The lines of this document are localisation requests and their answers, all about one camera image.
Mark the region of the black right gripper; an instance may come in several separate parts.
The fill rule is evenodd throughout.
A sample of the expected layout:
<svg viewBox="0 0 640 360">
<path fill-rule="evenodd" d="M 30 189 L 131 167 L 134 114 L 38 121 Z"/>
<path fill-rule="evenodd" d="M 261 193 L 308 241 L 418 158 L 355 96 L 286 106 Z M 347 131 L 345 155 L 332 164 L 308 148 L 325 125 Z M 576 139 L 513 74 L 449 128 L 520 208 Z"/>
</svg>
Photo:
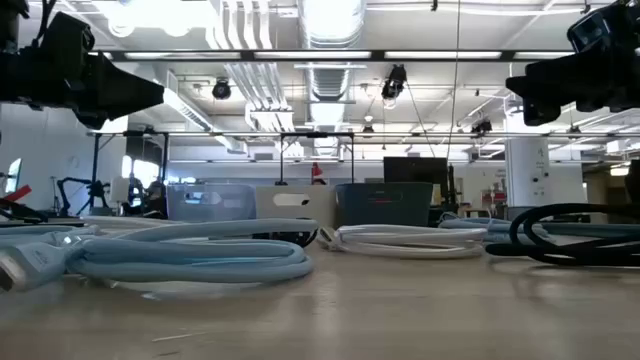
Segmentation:
<svg viewBox="0 0 640 360">
<path fill-rule="evenodd" d="M 505 85 L 522 99 L 523 121 L 530 127 L 555 121 L 561 107 L 572 102 L 581 112 L 640 109 L 640 47 L 597 44 L 528 64 L 523 75 L 507 78 Z"/>
</svg>

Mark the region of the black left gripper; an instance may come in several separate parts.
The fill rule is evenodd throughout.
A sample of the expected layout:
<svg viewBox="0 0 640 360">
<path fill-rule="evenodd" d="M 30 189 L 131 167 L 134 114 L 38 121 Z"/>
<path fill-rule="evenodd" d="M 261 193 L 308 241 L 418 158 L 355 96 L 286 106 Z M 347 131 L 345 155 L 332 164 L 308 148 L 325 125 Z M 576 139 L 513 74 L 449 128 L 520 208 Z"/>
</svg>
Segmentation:
<svg viewBox="0 0 640 360">
<path fill-rule="evenodd" d="M 102 52 L 84 52 L 80 73 L 64 75 L 43 51 L 0 53 L 0 103 L 71 109 L 86 128 L 164 103 L 164 87 L 117 68 Z"/>
</svg>

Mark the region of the white pillar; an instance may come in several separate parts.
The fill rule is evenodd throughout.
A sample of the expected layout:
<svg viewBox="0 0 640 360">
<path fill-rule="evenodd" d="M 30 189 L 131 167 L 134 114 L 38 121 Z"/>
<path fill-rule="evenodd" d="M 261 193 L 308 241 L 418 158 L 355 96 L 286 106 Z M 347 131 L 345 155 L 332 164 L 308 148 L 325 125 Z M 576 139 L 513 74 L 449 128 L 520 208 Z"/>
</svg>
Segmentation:
<svg viewBox="0 0 640 360">
<path fill-rule="evenodd" d="M 549 202 L 550 161 L 546 138 L 514 138 L 506 142 L 509 207 L 536 207 Z"/>
</svg>

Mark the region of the person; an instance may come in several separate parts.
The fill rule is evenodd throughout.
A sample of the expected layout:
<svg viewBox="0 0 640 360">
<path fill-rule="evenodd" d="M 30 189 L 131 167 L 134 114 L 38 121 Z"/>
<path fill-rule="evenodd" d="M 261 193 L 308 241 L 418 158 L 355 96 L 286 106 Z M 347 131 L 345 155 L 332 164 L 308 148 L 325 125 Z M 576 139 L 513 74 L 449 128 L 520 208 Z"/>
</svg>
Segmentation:
<svg viewBox="0 0 640 360">
<path fill-rule="evenodd" d="M 145 189 L 143 207 L 144 217 L 163 220 L 168 218 L 166 187 L 159 179 L 152 181 Z"/>
</svg>

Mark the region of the black monitor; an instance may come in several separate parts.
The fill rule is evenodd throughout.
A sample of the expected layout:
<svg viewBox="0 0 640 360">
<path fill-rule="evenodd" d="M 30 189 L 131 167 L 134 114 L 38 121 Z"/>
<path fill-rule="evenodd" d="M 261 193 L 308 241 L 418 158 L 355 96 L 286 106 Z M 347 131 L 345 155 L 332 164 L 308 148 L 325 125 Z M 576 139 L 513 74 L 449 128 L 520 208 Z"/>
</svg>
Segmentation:
<svg viewBox="0 0 640 360">
<path fill-rule="evenodd" d="M 447 183 L 448 165 L 445 158 L 385 157 L 383 167 L 387 183 Z"/>
</svg>

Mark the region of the grey plastic bin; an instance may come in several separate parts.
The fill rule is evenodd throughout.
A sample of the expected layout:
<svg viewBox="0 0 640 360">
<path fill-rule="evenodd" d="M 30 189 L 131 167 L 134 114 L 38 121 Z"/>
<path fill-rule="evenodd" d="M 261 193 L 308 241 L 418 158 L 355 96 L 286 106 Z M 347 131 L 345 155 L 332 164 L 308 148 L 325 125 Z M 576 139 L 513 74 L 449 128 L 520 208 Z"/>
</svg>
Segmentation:
<svg viewBox="0 0 640 360">
<path fill-rule="evenodd" d="M 244 184 L 173 184 L 167 186 L 172 221 L 215 222 L 256 218 L 255 189 Z"/>
</svg>

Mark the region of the white plastic bin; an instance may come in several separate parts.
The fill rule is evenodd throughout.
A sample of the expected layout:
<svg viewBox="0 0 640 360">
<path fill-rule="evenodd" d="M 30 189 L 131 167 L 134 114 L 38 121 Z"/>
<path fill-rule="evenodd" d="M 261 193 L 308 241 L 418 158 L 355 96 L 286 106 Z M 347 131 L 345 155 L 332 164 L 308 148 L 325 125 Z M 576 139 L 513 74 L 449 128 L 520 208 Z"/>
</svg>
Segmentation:
<svg viewBox="0 0 640 360">
<path fill-rule="evenodd" d="M 261 186 L 255 189 L 256 216 L 312 219 L 335 228 L 336 194 L 331 186 Z"/>
</svg>

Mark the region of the teal plastic bin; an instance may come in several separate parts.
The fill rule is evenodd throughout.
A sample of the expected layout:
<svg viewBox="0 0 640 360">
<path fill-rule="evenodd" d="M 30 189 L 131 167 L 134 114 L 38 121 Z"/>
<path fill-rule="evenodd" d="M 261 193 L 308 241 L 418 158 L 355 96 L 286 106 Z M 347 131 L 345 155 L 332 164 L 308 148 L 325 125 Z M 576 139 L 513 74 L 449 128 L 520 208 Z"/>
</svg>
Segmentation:
<svg viewBox="0 0 640 360">
<path fill-rule="evenodd" d="M 335 193 L 341 225 L 428 225 L 433 193 L 430 183 L 340 184 Z"/>
</svg>

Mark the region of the black overhead frame bar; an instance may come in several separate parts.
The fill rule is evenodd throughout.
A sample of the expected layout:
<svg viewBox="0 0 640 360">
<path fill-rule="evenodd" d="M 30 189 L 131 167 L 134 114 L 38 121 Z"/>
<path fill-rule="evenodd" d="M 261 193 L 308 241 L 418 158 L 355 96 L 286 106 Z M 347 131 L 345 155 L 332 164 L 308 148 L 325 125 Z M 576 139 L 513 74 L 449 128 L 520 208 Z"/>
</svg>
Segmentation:
<svg viewBox="0 0 640 360">
<path fill-rule="evenodd" d="M 572 55 L 562 50 L 98 50 L 112 62 L 533 62 Z"/>
</svg>

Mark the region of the black background table frame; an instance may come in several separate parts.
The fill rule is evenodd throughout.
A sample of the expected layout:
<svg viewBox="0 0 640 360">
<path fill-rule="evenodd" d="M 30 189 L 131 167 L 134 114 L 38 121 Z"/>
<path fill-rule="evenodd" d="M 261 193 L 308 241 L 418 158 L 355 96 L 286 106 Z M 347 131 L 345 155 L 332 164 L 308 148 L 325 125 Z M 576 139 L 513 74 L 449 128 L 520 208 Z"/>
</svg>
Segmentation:
<svg viewBox="0 0 640 360">
<path fill-rule="evenodd" d="M 321 131 L 311 131 L 311 132 L 225 132 L 225 131 L 223 132 L 220 132 L 220 131 L 218 132 L 216 131 L 166 132 L 166 131 L 162 131 L 162 132 L 158 132 L 158 131 L 151 131 L 151 130 L 144 130 L 144 131 L 127 130 L 123 132 L 107 132 L 107 133 L 89 131 L 86 133 L 86 135 L 89 137 L 93 137 L 95 139 L 95 148 L 93 151 L 93 155 L 94 155 L 93 177 L 96 176 L 95 172 L 97 171 L 97 164 L 98 164 L 97 148 L 99 147 L 99 139 L 102 136 L 109 135 L 111 137 L 126 137 L 126 138 L 162 136 L 165 139 L 164 145 L 163 145 L 163 159 L 162 159 L 162 166 L 161 166 L 161 168 L 163 169 L 163 173 L 161 175 L 162 179 L 165 179 L 166 177 L 165 168 L 169 161 L 168 147 L 169 147 L 170 139 L 172 137 L 188 137 L 188 138 L 206 137 L 206 138 L 213 138 L 218 142 L 221 142 L 221 140 L 219 140 L 219 137 L 222 137 L 224 140 L 228 140 L 229 138 L 233 138 L 233 139 L 235 138 L 274 138 L 278 140 L 278 142 L 280 143 L 279 179 L 277 181 L 278 185 L 284 184 L 284 143 L 287 138 L 292 137 L 295 139 L 299 139 L 300 137 L 303 137 L 307 139 L 321 139 L 321 138 L 329 138 L 329 137 L 336 137 L 336 138 L 346 137 L 350 140 L 351 147 L 355 146 L 355 134 L 353 132 L 321 132 Z"/>
</svg>

